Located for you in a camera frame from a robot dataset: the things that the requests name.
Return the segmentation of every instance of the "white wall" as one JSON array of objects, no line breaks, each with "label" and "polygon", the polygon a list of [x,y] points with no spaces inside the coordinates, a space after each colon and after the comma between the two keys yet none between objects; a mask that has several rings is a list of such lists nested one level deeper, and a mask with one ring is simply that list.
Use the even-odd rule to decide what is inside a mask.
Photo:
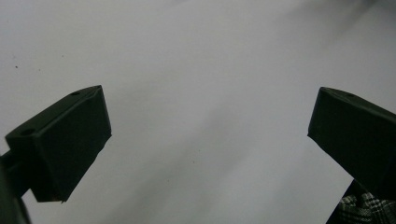
[{"label": "white wall", "polygon": [[113,128],[35,224],[325,223],[351,177],[306,136],[319,87],[396,112],[394,1],[0,5],[0,136],[97,84]]}]

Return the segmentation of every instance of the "black block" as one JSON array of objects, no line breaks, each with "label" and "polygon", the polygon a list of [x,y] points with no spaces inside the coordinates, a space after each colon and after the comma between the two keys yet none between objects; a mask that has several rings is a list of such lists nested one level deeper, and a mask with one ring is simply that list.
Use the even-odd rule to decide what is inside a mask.
[{"label": "black block", "polygon": [[6,136],[39,202],[67,201],[111,136],[101,86],[75,91]]},{"label": "black block", "polygon": [[396,200],[396,115],[320,88],[308,136],[376,197]]}]

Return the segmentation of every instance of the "plaid fabric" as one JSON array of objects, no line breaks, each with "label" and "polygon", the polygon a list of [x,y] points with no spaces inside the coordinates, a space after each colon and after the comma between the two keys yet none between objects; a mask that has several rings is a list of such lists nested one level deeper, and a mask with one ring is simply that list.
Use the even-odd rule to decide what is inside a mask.
[{"label": "plaid fabric", "polygon": [[378,200],[371,193],[344,197],[336,208],[336,215],[343,223],[396,224],[396,202]]}]

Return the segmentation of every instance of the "white surface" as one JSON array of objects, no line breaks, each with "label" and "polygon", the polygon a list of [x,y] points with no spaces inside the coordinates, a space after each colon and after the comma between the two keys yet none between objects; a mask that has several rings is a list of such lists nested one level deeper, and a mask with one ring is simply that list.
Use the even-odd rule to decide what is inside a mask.
[{"label": "white surface", "polygon": [[306,137],[318,88],[396,112],[394,1],[0,5],[0,136],[97,84],[113,128],[35,224],[325,223],[351,177]]}]

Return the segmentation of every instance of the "small hole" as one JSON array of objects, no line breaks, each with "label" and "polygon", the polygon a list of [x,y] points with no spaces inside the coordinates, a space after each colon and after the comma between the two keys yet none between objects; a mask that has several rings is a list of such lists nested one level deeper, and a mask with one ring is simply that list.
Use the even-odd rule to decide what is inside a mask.
[{"label": "small hole", "polygon": [[25,131],[21,132],[21,135],[26,136],[35,132],[35,129],[26,129]]}]

